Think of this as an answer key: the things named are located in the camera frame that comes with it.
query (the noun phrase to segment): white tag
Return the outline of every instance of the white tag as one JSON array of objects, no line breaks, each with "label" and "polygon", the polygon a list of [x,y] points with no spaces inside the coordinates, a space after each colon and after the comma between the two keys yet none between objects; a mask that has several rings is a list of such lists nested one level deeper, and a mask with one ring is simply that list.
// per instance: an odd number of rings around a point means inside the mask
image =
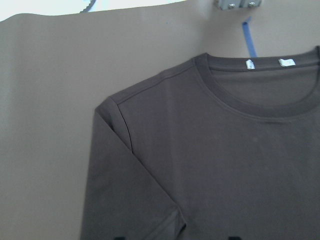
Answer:
[{"label": "white tag", "polygon": [[254,65],[254,62],[252,60],[249,59],[249,60],[245,61],[245,63],[246,63],[246,68],[247,69],[249,69],[249,70],[256,69],[255,65]]},{"label": "white tag", "polygon": [[279,63],[282,67],[288,67],[288,66],[294,66],[296,65],[295,61],[293,59],[279,59]]}]

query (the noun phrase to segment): metal clamp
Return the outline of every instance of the metal clamp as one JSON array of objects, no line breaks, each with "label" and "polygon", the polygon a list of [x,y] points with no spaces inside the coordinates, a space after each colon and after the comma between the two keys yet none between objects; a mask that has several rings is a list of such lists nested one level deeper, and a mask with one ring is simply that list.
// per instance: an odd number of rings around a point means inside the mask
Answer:
[{"label": "metal clamp", "polygon": [[215,0],[214,5],[221,10],[231,10],[237,8],[256,8],[262,0]]}]

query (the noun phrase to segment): neckline ribbing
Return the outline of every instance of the neckline ribbing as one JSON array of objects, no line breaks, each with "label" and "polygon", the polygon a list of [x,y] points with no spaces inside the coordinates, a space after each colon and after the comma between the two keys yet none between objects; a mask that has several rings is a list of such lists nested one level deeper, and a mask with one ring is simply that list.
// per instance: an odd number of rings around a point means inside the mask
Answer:
[{"label": "neckline ribbing", "polygon": [[[246,61],[251,59],[254,62],[255,69],[248,70]],[[294,59],[296,65],[282,67],[279,64],[279,59]],[[313,50],[292,55],[284,56],[268,56],[268,57],[217,57],[202,53],[192,58],[199,77],[198,82],[204,91],[213,97],[215,100],[227,105],[238,113],[247,115],[252,118],[263,118],[273,120],[285,120],[296,118],[310,112],[320,104],[320,47],[316,46]],[[279,70],[290,68],[302,68],[318,65],[316,83],[312,90],[299,101],[282,104],[276,106],[259,105],[249,103],[238,99],[230,94],[219,82],[217,82],[210,69],[221,71],[237,71],[237,72],[257,72],[265,70]],[[206,82],[210,81],[212,85],[207,86]]]}]

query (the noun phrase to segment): t-shirt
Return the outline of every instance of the t-shirt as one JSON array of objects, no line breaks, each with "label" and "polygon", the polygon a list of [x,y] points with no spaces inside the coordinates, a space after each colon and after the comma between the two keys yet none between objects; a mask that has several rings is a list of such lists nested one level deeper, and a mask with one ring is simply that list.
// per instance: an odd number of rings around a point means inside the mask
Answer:
[{"label": "t-shirt", "polygon": [[81,240],[319,240],[319,73],[204,52],[107,96]]}]

